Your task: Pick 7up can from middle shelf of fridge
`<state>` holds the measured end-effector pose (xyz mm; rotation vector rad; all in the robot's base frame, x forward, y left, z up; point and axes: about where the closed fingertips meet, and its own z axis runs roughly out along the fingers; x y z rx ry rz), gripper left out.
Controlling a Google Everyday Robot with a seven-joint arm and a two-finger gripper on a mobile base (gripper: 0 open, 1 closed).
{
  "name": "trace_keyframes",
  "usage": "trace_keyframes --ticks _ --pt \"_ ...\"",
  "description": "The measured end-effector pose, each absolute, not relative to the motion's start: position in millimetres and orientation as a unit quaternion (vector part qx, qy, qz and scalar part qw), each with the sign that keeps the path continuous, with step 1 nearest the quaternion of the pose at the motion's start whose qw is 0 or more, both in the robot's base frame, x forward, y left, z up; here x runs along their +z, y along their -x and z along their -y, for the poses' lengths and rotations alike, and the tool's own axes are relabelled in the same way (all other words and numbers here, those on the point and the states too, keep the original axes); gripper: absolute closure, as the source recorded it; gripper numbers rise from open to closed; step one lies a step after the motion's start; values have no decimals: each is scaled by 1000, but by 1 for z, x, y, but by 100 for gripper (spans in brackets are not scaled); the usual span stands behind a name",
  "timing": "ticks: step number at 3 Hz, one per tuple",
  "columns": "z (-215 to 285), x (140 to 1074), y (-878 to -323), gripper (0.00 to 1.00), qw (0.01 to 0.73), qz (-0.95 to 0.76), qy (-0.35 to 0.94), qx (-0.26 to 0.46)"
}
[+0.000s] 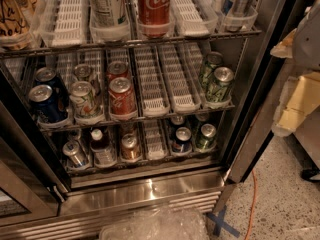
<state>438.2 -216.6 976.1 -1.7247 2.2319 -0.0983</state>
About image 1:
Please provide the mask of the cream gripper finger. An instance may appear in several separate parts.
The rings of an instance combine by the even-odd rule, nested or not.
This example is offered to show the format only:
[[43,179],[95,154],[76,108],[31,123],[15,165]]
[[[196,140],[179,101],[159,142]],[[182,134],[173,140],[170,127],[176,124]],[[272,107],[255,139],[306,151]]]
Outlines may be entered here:
[[292,45],[296,29],[293,29],[282,41],[274,46],[270,54],[277,58],[292,58]]
[[320,73],[313,71],[299,77],[290,76],[280,94],[272,132],[279,137],[289,136],[319,106]]

